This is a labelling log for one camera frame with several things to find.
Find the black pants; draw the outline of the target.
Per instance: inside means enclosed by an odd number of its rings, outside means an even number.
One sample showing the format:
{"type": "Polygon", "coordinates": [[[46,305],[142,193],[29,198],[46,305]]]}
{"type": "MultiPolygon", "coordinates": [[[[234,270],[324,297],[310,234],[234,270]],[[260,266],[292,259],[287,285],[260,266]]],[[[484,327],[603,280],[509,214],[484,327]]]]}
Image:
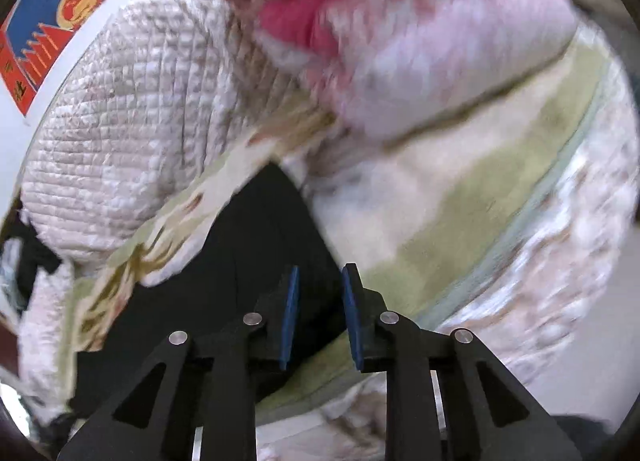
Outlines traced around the black pants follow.
{"type": "Polygon", "coordinates": [[[269,163],[224,207],[182,272],[157,287],[136,285],[101,351],[77,355],[70,409],[88,418],[171,332],[205,337],[253,311],[288,266],[299,271],[292,355],[288,368],[270,367],[258,379],[258,400],[282,389],[346,329],[340,271],[302,195],[269,163]]]}

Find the floral plush blanket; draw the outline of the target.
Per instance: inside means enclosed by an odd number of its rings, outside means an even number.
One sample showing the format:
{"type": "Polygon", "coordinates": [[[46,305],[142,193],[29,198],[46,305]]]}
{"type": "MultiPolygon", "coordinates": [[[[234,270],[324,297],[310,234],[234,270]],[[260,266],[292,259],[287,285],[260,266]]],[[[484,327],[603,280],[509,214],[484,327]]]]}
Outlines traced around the floral plush blanket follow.
{"type": "Polygon", "coordinates": [[[532,382],[606,288],[638,198],[638,148],[623,60],[589,20],[544,69],[386,146],[356,140],[295,88],[111,254],[37,273],[17,328],[21,387],[43,422],[70,409],[77,355],[101,351],[136,283],[182,272],[269,160],[335,257],[391,307],[480,333],[532,382]]]}

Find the dark clothes pile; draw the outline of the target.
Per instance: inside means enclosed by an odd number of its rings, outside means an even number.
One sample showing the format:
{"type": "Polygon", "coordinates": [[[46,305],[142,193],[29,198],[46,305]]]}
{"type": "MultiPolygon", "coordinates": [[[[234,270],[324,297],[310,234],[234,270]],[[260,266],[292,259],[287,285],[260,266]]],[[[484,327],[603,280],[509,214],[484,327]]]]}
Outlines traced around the dark clothes pile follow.
{"type": "Polygon", "coordinates": [[[17,199],[1,228],[1,294],[11,317],[20,319],[26,311],[38,271],[51,275],[61,264],[62,259],[40,240],[17,199]]]}

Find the white quilted bedspread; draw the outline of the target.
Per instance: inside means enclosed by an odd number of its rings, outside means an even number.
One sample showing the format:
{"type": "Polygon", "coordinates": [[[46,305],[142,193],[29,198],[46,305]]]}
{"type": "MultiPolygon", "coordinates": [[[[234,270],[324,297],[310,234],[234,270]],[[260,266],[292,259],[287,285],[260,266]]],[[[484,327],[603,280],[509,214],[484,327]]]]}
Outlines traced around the white quilted bedspread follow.
{"type": "Polygon", "coordinates": [[[29,223],[64,259],[111,254],[295,88],[224,0],[128,0],[39,125],[29,223]]]}

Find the pink floral comforter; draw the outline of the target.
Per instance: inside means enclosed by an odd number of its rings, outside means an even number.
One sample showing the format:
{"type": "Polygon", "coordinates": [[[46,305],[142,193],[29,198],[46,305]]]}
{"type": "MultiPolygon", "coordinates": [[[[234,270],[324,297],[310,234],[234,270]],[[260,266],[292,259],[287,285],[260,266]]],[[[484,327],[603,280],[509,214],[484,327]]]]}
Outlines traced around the pink floral comforter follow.
{"type": "Polygon", "coordinates": [[[392,140],[558,57],[570,0],[226,0],[273,65],[372,140],[392,140]]]}

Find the red blue wall poster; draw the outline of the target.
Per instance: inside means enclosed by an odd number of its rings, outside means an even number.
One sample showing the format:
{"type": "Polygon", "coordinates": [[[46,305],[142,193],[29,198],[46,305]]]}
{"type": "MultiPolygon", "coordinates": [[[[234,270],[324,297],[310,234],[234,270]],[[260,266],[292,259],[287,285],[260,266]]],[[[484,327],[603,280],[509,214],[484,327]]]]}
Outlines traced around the red blue wall poster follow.
{"type": "Polygon", "coordinates": [[[27,114],[53,64],[105,0],[17,0],[1,21],[1,79],[27,114]]]}

